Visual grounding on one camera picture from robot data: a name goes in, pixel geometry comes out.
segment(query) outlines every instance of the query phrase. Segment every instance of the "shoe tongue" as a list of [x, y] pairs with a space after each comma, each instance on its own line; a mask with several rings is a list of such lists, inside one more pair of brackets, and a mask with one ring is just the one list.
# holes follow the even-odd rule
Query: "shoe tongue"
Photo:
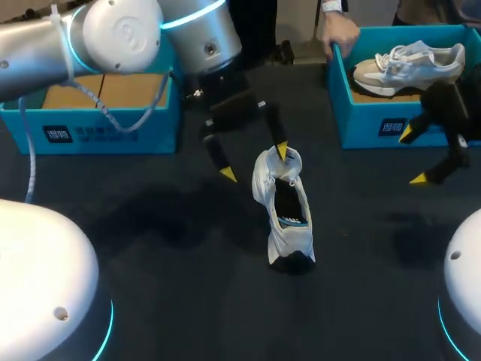
[[282, 181], [293, 181], [302, 170], [302, 160], [299, 153], [292, 148], [287, 148], [284, 162], [277, 153], [276, 147], [272, 147], [268, 153], [268, 168], [274, 178]]

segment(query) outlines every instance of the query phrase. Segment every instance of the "shoe insole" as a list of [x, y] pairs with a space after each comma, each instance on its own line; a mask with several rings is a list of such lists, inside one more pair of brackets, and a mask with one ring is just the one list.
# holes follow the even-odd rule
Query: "shoe insole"
[[274, 207], [281, 227], [305, 227], [307, 225], [297, 191], [288, 182], [281, 179], [276, 179]]

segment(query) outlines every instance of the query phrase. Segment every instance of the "yellow fingertip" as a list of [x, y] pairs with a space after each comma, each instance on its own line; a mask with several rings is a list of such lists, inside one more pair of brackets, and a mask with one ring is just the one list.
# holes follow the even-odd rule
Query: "yellow fingertip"
[[221, 169], [219, 172], [220, 174], [225, 175], [231, 181], [234, 181], [235, 183], [237, 183], [237, 178], [235, 177], [231, 167]]
[[413, 128], [411, 128], [411, 126], [408, 124], [403, 134], [401, 134], [401, 137], [399, 137], [399, 143], [401, 143], [403, 139], [405, 139], [409, 134], [411, 134], [411, 132], [413, 132]]
[[287, 141], [283, 141], [281, 144], [278, 144], [277, 150], [279, 151], [280, 158], [284, 161], [287, 154]]
[[409, 184], [426, 184], [429, 183], [425, 173], [421, 173], [414, 178]]

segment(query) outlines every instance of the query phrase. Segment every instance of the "blue cardboard box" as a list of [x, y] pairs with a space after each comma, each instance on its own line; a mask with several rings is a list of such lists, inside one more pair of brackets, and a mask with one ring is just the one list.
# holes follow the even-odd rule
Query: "blue cardboard box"
[[[406, 147], [398, 143], [409, 120], [422, 113], [421, 103], [414, 102], [355, 102], [347, 74], [351, 68], [376, 53], [389, 53], [397, 45], [418, 40], [430, 47], [452, 47], [462, 43], [466, 48], [466, 71], [481, 62], [481, 37], [474, 29], [456, 26], [393, 26], [361, 28], [361, 34], [351, 54], [342, 59], [334, 46], [334, 58], [328, 67], [328, 88], [340, 133], [342, 147], [379, 148]], [[446, 146], [439, 128], [432, 128], [411, 146]]]
[[[181, 77], [174, 49], [162, 38], [159, 55], [146, 73], [167, 74], [170, 70]], [[165, 89], [163, 106], [156, 107], [147, 122], [129, 134], [115, 130], [95, 104], [91, 108], [42, 109], [46, 94], [47, 89], [43, 89], [26, 97], [26, 115], [37, 154], [166, 154], [176, 150], [181, 104], [172, 79]], [[141, 118], [145, 108], [109, 108], [109, 111], [121, 126], [129, 127]], [[3, 104], [0, 116], [21, 154], [28, 154], [17, 102]]]

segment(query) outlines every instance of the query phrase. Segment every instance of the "wristwatch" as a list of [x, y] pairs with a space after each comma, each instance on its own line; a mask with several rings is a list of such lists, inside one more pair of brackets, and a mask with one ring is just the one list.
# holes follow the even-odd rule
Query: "wristwatch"
[[340, 13], [349, 12], [349, 5], [347, 0], [328, 0], [322, 3], [322, 12], [330, 13], [331, 11], [338, 11]]

